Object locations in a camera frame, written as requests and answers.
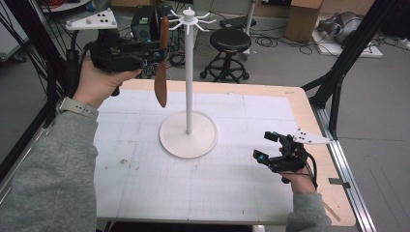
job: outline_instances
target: motion capture device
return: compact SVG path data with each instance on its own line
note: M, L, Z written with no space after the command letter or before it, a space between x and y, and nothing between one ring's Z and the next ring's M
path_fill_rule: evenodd
M72 97L76 90L80 65L87 51L90 51L94 67L108 73L143 69L147 65L162 62L166 57L167 49L161 48L160 41L143 42L120 37L115 16L109 8L78 21L68 21L66 28L73 30L72 47L67 50L68 80L71 81L68 97ZM84 46L79 57L79 52L75 50L76 35L79 30L91 29L99 30L98 37ZM117 87L112 96L119 94Z
M307 167L308 175L310 176L314 186L317 188L316 177L317 167L314 157L307 152L304 144L327 144L331 143L329 138L317 136L315 134L298 129L295 135L282 135L275 131L266 131L264 138L274 142L280 142L282 148L280 150L281 157L269 158L269 155L253 150L253 157L258 163L264 164L271 169L274 173L281 173L285 171L297 172L298 170ZM310 158L313 164L313 172L308 164L308 158ZM282 177L281 179L285 184L289 183L289 180Z

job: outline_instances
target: stool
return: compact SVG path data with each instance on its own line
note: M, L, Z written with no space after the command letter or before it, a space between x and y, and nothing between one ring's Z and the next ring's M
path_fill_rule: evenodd
M232 56L238 52L243 52L250 48L251 42L247 33L236 29L219 29L212 33L210 42L218 50L219 54L209 63L205 71L200 73L201 78L205 78L209 73L214 77L214 82L222 80L239 83L241 78L249 79L249 73L247 73L244 65L239 60L232 59ZM223 61L223 64L215 65L217 61ZM232 63L236 63L237 66L231 68Z

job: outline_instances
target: hand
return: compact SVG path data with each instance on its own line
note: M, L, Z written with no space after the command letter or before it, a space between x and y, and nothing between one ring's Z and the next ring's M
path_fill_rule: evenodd
M90 57L85 57L73 100L87 103L97 109L104 100L111 96L117 86L121 86L124 81L132 79L140 73L141 70L103 72L94 67Z
M279 173L282 177L290 181L293 193L314 193L316 188L311 180L306 167L296 171L285 171Z

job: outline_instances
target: grid paper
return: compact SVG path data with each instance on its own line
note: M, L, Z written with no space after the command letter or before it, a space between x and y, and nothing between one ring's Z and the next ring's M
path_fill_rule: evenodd
M219 140L207 155L181 159L160 143L162 122L186 109L185 93L168 93L161 108L154 91L122 90L100 107L95 145L98 218L285 224L290 186L252 157L280 156L265 131L293 134L287 98L194 93L193 110L210 116Z

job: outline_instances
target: round white base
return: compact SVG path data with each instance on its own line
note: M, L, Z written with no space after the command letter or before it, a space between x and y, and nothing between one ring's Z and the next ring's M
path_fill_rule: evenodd
M207 115L193 111L191 134L187 133L187 112L170 115L160 129L162 146L172 155L193 159L209 153L217 144L218 130Z

